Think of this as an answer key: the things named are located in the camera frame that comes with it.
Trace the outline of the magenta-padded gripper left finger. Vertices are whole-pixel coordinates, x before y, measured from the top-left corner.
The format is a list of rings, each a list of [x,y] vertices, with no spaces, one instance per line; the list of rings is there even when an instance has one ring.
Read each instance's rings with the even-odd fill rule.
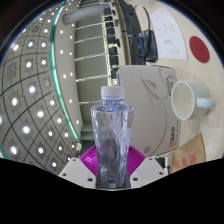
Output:
[[[98,174],[96,147],[88,149],[80,157],[72,157],[60,172],[59,177],[81,187],[95,187]]]

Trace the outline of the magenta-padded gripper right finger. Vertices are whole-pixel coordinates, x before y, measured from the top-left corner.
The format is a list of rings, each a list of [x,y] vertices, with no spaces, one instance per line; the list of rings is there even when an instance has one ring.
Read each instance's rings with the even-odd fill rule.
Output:
[[[132,188],[140,188],[165,176],[165,171],[154,157],[145,157],[130,146],[127,158],[127,171]]]

